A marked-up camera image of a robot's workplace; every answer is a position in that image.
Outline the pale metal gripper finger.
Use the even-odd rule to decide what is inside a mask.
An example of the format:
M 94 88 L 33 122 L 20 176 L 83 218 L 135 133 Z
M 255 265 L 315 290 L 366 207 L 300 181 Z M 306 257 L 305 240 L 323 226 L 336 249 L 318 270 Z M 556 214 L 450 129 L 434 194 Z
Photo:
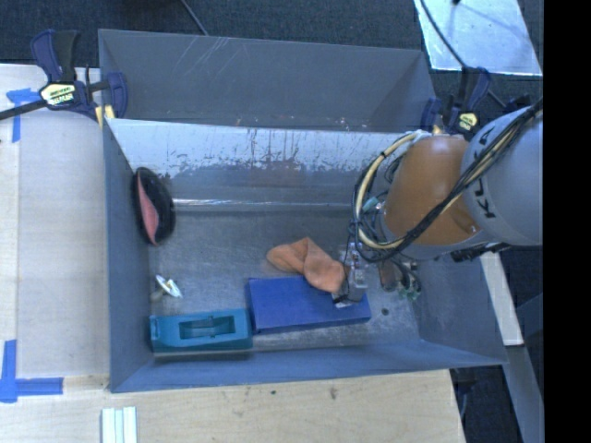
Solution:
M 361 273 L 366 269 L 366 261 L 362 258 L 356 242 L 350 242 L 344 251 L 344 270 L 347 275 Z
M 332 302 L 337 307 L 360 304 L 367 290 L 365 272 L 361 269 L 349 269 L 340 289 L 332 295 Z

